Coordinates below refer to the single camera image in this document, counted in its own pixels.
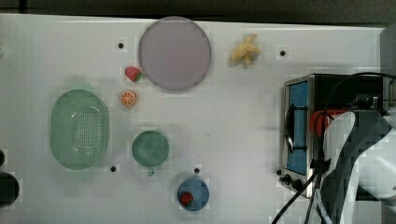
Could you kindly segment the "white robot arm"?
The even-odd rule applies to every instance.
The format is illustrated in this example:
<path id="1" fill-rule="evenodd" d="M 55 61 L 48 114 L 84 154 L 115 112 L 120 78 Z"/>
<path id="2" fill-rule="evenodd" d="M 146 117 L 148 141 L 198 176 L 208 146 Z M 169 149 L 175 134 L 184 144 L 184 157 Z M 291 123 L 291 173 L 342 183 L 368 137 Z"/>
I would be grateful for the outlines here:
<path id="1" fill-rule="evenodd" d="M 352 224 L 358 188 L 395 208 L 395 110 L 384 116 L 371 110 L 338 116 L 324 134 L 324 158 L 330 168 L 315 190 L 310 224 Z"/>

